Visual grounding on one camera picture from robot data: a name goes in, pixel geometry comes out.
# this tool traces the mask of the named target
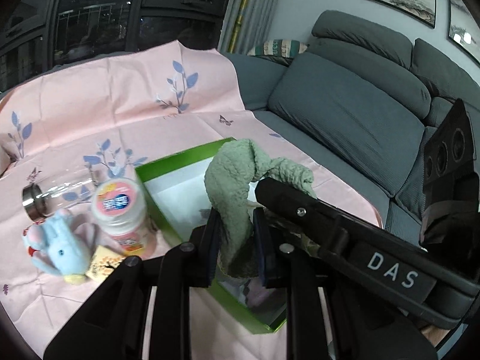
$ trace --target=curtain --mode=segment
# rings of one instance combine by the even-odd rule
[[[218,49],[246,54],[267,41],[277,0],[229,0]]]

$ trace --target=sofa fabric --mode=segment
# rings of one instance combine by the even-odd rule
[[[430,111],[423,120],[426,126],[438,127],[441,125],[453,103],[443,97],[434,97],[431,100]]]
[[[425,150],[425,144],[436,130],[436,127],[425,128],[412,171],[406,179],[405,184],[395,196],[395,202],[405,211],[408,211],[412,218],[419,224],[422,222],[422,215],[425,210],[425,195],[423,194],[423,152]]]
[[[315,139],[283,120],[280,116],[270,111],[254,111],[253,114],[263,124],[281,135],[282,138],[288,140],[304,153],[308,154],[316,163],[327,168],[363,195],[363,197],[377,209],[382,218],[383,225],[385,225],[389,199],[380,187],[337,157],[326,147],[316,142]]]
[[[316,38],[338,39],[356,44],[404,68],[410,67],[413,46],[409,38],[360,17],[327,10],[318,17],[311,34]]]
[[[390,202],[385,229],[412,245],[419,245],[421,226],[395,202]]]
[[[423,39],[413,48],[411,72],[427,87],[432,97],[451,102],[462,99],[480,109],[480,87],[460,66]]]
[[[363,47],[336,39],[315,39],[307,52],[343,66],[397,100],[419,119],[430,110],[430,94],[407,69]]]
[[[242,54],[224,54],[237,71],[238,87],[245,108],[265,109],[268,98],[287,67]]]
[[[477,155],[477,158],[480,154],[480,111],[473,107],[470,104],[465,104],[465,110],[469,114],[470,117],[470,125],[472,127],[473,131],[473,143],[475,145],[475,152]]]
[[[406,181],[424,130],[385,92],[310,52],[293,61],[268,109],[374,180],[389,197]]]

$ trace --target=blue plush toy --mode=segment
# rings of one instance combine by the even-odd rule
[[[72,221],[71,212],[60,209],[44,223],[30,226],[22,238],[38,269],[61,275],[67,283],[79,284],[85,280],[92,254],[73,234]]]

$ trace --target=wall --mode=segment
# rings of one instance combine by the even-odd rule
[[[268,39],[296,39],[308,42],[318,16],[336,9],[363,17],[403,33],[412,43],[422,38],[445,53],[480,84],[480,67],[447,39],[449,0],[437,0],[436,24],[431,28],[417,19],[372,0],[278,0]]]

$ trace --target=jar label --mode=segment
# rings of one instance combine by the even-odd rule
[[[147,246],[148,233],[146,223],[142,223],[130,233],[120,235],[110,234],[110,237],[121,245],[127,256],[141,255]]]
[[[135,189],[123,181],[102,185],[97,195],[97,209],[107,216],[123,214],[133,206],[136,199]]]

